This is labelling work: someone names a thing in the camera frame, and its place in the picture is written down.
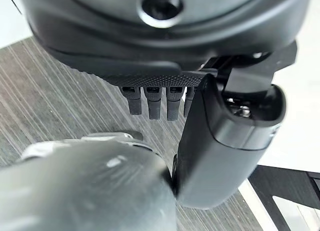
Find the metal screw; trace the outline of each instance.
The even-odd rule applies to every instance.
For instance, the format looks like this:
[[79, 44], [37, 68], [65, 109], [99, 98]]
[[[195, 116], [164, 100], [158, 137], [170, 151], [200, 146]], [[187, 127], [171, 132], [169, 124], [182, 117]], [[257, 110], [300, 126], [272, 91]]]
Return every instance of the metal screw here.
[[251, 115], [250, 109], [247, 106], [240, 106], [241, 113], [239, 114], [241, 117], [249, 118]]
[[262, 57], [263, 53], [262, 52], [255, 52], [252, 57], [255, 59], [260, 59]]

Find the round hole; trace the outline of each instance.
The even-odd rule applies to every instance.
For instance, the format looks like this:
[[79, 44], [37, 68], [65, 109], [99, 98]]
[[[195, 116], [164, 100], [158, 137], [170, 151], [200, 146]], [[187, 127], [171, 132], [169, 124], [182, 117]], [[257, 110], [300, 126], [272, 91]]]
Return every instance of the round hole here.
[[139, 10], [140, 18], [156, 28], [169, 28], [178, 23], [183, 10], [180, 0], [143, 0]]

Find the gray wood-grain surface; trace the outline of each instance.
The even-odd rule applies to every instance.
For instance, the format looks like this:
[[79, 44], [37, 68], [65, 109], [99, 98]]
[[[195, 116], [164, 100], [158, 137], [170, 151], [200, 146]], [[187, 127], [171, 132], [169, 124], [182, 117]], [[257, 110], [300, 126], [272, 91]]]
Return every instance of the gray wood-grain surface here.
[[[80, 138], [96, 132], [136, 130], [162, 154], [169, 168], [185, 119], [130, 116], [127, 101], [104, 80], [78, 72], [49, 56], [33, 38], [0, 50], [0, 166], [12, 164], [31, 143]], [[211, 210], [177, 207], [180, 231], [261, 231], [239, 192]]]

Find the white wall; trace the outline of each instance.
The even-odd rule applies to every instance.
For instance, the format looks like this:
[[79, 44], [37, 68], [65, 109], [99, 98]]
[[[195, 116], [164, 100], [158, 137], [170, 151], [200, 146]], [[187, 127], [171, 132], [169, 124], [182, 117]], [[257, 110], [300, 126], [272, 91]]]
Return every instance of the white wall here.
[[11, 0], [0, 0], [0, 49], [32, 35], [25, 18]]
[[297, 42], [296, 64], [273, 80], [286, 94], [286, 118], [259, 164], [320, 173], [320, 0], [311, 0]]

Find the silver metallic part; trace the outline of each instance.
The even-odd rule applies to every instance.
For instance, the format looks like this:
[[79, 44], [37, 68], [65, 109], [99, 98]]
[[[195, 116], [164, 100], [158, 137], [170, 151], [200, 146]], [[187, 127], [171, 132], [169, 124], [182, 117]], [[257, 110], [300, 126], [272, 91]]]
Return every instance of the silver metallic part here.
[[249, 118], [251, 115], [250, 109], [247, 106], [240, 106], [241, 112], [239, 115], [244, 118]]
[[206, 65], [205, 63], [201, 64], [198, 70], [203, 69], [205, 65]]
[[147, 25], [151, 26], [151, 27], [155, 27], [155, 28], [159, 28], [159, 29], [167, 29], [170, 28], [172, 26], [175, 26], [176, 24], [178, 24], [181, 19], [182, 16], [181, 14], [178, 14], [177, 16], [167, 19], [167, 20], [158, 20], [155, 19], [151, 16], [149, 16], [149, 14], [147, 14], [140, 6], [140, 4], [137, 6], [137, 12], [138, 15], [140, 17], [140, 19]]
[[230, 102], [230, 103], [234, 103], [235, 102], [233, 98], [228, 98], [227, 101]]
[[252, 57], [254, 57], [255, 59], [260, 59], [263, 56], [262, 52], [256, 52], [252, 55]]

